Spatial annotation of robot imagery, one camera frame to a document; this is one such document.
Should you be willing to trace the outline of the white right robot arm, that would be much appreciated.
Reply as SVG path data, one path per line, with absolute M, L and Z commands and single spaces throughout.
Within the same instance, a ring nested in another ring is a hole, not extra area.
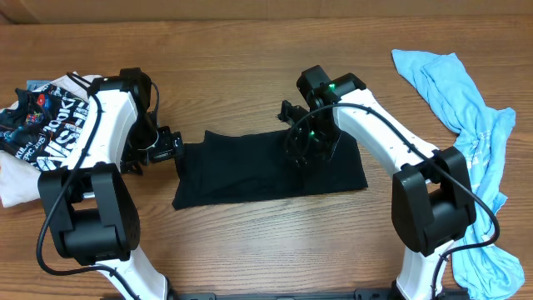
M 457 240 L 476 219 L 464 156 L 443 151 L 401 125 L 352 73 L 330 79 L 321 66 L 301 73 L 296 87 L 306 107 L 283 102 L 290 125 L 284 141 L 298 167 L 329 160 L 343 133 L 364 146 L 392 180 L 391 219 L 406 248 L 390 287 L 358 288 L 355 299 L 467 299 L 464 288 L 441 281 Z

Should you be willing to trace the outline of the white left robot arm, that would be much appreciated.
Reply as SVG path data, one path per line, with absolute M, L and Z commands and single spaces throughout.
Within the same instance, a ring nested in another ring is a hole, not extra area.
M 39 267 L 54 276 L 101 273 L 124 299 L 175 299 L 169 279 L 140 246 L 140 218 L 125 173 L 185 152 L 182 136 L 157 122 L 157 85 L 140 68 L 92 82 L 68 77 L 87 93 L 88 116 L 62 166 L 42 172 L 46 214 L 37 238 Z

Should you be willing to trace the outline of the black t-shirt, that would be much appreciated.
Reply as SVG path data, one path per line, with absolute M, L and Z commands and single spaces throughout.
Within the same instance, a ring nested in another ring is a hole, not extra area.
M 286 132 L 240 137 L 206 131 L 200 143 L 184 145 L 178 160 L 176 210 L 206 205 L 260 202 L 368 187 L 356 140 L 343 133 L 330 159 L 304 166 L 288 159 Z

